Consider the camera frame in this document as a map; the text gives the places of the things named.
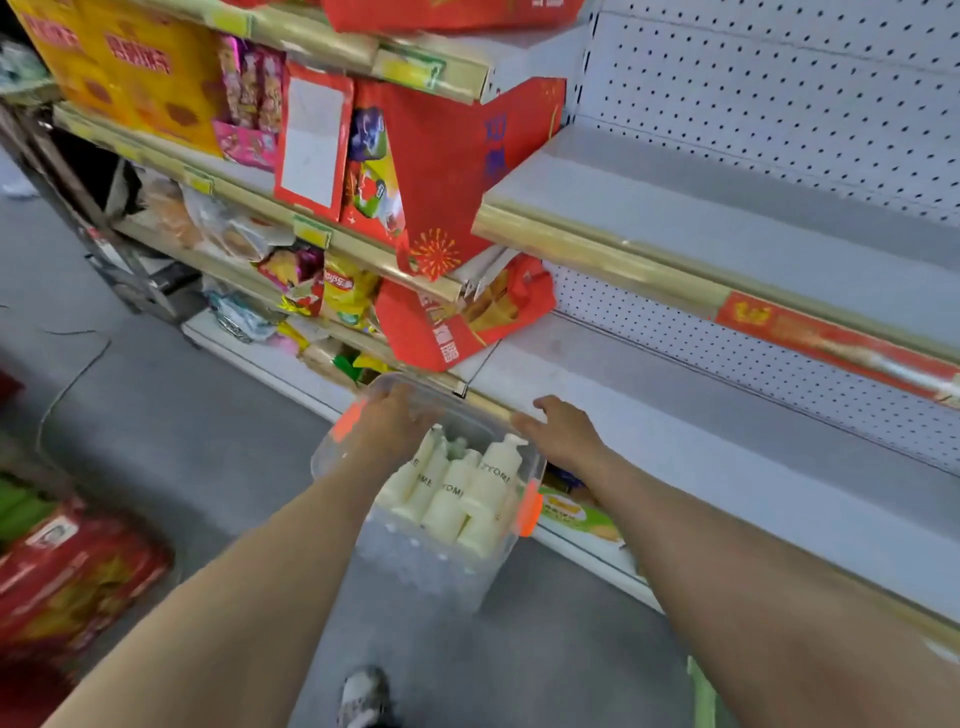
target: white bottle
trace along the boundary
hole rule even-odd
[[[377,494],[375,503],[381,508],[396,508],[403,503],[417,484],[417,477],[426,467],[430,455],[433,454],[437,443],[444,437],[444,429],[440,425],[433,425],[426,433],[417,454],[400,466],[400,469],[391,475]]]
[[[440,488],[446,469],[450,466],[450,461],[446,459],[446,445],[446,439],[440,438],[423,472],[417,476],[414,492],[407,498],[407,502],[394,508],[394,513],[398,516],[420,524],[423,514],[430,507],[430,501]]]
[[[513,522],[518,505],[519,498],[516,495],[516,489],[511,486],[507,490],[507,496],[504,498],[503,506],[496,518],[491,518],[486,513],[478,518],[471,517],[457,539],[457,544],[469,549],[481,559],[490,558],[510,523]]]
[[[467,514],[460,507],[460,498],[476,474],[479,462],[480,453],[475,449],[469,449],[462,460],[454,460],[450,463],[441,489],[433,496],[433,502],[430,503],[423,521],[420,522],[427,533],[438,541],[452,544],[457,540],[460,529],[463,528],[464,521],[467,519]]]
[[[500,512],[507,489],[516,475],[523,457],[516,448],[527,441],[510,432],[502,443],[491,443],[480,461],[477,475],[460,500],[460,506],[471,518],[488,516],[492,521]]]

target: person's left hand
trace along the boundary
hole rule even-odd
[[[354,463],[382,467],[385,477],[417,452],[427,430],[437,422],[435,412],[410,412],[410,385],[398,384],[367,401],[360,420],[344,442]]]

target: perforated metal back panel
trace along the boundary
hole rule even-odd
[[[578,125],[960,225],[953,2],[606,0],[587,61]],[[960,474],[960,412],[552,270],[561,312]]]

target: transparent box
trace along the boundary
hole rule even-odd
[[[439,411],[439,422],[444,426],[446,438],[464,437],[468,447],[481,454],[490,443],[503,440],[508,432],[515,432],[503,420],[430,384],[403,374],[386,374],[367,388],[320,443],[310,461],[314,477],[328,472],[344,455],[341,443],[359,419],[367,400],[378,392],[389,391],[400,382],[412,387],[410,402],[414,411]],[[461,610],[475,612],[517,539],[529,536],[540,516],[540,481],[546,459],[532,445],[522,446],[517,451],[522,462],[512,485],[517,488],[519,506],[489,558],[481,559],[462,546],[437,541],[420,526],[376,504],[357,538],[357,553],[392,571],[404,583],[449,600]]]

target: sneaker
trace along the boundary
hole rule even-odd
[[[340,692],[337,728],[394,725],[387,674],[379,667],[361,667],[347,678]]]

